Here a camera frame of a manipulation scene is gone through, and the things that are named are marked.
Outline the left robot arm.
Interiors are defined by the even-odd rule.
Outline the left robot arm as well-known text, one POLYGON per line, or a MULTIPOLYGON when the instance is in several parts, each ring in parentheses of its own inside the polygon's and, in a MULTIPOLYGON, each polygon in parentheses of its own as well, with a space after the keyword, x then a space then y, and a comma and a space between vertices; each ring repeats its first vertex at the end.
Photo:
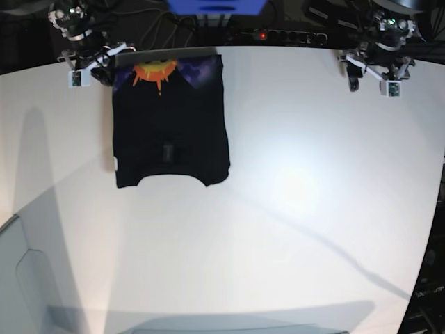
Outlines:
POLYGON ((397 1, 367 1, 365 5, 346 2, 356 12, 357 28, 346 33, 354 47, 341 51, 338 61, 344 65, 350 92, 359 90, 359 80, 370 74, 379 82, 385 97, 400 97, 402 83, 415 66, 411 56, 401 49, 416 32, 414 10, 397 1))

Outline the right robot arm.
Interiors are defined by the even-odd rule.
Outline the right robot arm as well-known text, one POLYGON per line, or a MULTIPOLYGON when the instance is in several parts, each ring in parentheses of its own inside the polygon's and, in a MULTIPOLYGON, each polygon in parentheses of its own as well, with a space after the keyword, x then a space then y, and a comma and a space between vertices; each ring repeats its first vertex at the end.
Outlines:
POLYGON ((118 21, 116 7, 116 3, 107 6, 105 1, 55 1, 49 7, 48 20, 70 44, 58 57, 70 68, 70 88, 89 86, 92 79, 112 86, 115 56, 135 49, 111 37, 111 29, 118 21))

